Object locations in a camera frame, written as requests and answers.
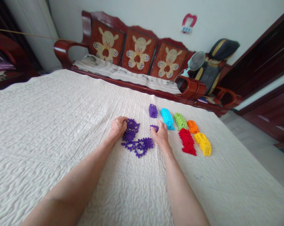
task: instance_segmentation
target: newspaper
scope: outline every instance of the newspaper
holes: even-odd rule
[[[150,75],[136,74],[123,67],[101,60],[94,55],[87,54],[82,60],[75,61],[73,65],[80,69],[88,70],[92,73],[107,76],[115,80],[132,82],[172,94],[181,94],[174,80],[164,80]]]

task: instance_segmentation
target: person's left hand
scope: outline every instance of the person's left hand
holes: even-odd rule
[[[116,138],[119,138],[124,134],[127,129],[127,122],[128,117],[119,116],[118,118],[114,119],[111,126],[110,134]]]

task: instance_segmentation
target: red plastic toy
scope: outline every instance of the red plastic toy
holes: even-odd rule
[[[183,128],[179,131],[179,135],[184,145],[182,151],[196,156],[196,150],[194,148],[194,140],[189,130]]]

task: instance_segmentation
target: purple plastic toy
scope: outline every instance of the purple plastic toy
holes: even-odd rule
[[[150,116],[151,118],[156,118],[156,117],[157,117],[157,115],[158,115],[158,110],[157,110],[157,107],[156,107],[155,105],[150,104],[148,111],[149,111],[149,116]]]
[[[159,127],[158,127],[158,126],[150,125],[150,127],[154,127],[154,128],[155,128],[155,132],[158,132],[158,131],[159,131]]]
[[[127,148],[129,151],[136,150],[137,148],[137,141],[131,141],[128,143],[122,143],[121,145]]]
[[[143,138],[143,139],[138,139],[138,145],[137,148],[140,150],[145,150],[147,151],[149,148],[153,148],[154,143],[152,142],[151,138]]]
[[[124,135],[123,135],[122,140],[125,141],[125,142],[131,142],[131,141],[133,141],[135,136],[136,136],[135,132],[130,131],[130,130],[126,130]]]
[[[123,134],[123,141],[125,141],[125,143],[122,143],[121,145],[124,146],[125,148],[127,148],[129,151],[134,150],[134,152],[136,153],[136,156],[138,158],[140,158],[141,156],[145,155],[146,151],[149,148],[154,147],[154,143],[152,142],[152,139],[149,138],[149,137],[139,139],[138,141],[133,141],[135,136],[136,136],[136,133],[139,131],[140,124],[136,123],[136,121],[134,119],[128,119],[126,122],[127,122],[127,129]],[[151,125],[151,126],[154,127],[156,129],[156,131],[159,129],[155,125]],[[141,154],[139,154],[137,152],[137,149],[139,149],[143,152]]]
[[[127,131],[131,130],[134,133],[138,133],[140,123],[139,124],[136,123],[134,119],[128,119],[126,122],[127,122]]]
[[[139,153],[137,152],[137,150],[135,150],[136,156],[137,156],[138,158],[140,158],[140,157],[142,157],[143,155],[145,155],[146,152],[147,152],[147,151],[144,150],[141,154],[139,154]]]
[[[153,148],[154,147],[154,143],[152,142],[151,138],[143,138],[142,140],[138,139],[138,144],[137,144],[137,148],[141,151],[143,151],[141,154],[139,154],[137,152],[137,150],[135,150],[136,156],[138,158],[142,157],[143,155],[146,154],[147,150],[149,148]]]

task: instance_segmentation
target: hand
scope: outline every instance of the hand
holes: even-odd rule
[[[160,146],[160,148],[168,148],[170,147],[168,142],[168,133],[167,133],[167,125],[158,120],[159,123],[159,130],[156,133],[155,128],[151,127],[151,135],[154,141]]]
[[[121,137],[127,129],[126,120],[128,119],[128,117],[124,116],[119,116],[118,118],[114,119],[114,121],[112,121],[110,135],[119,139],[119,137]]]

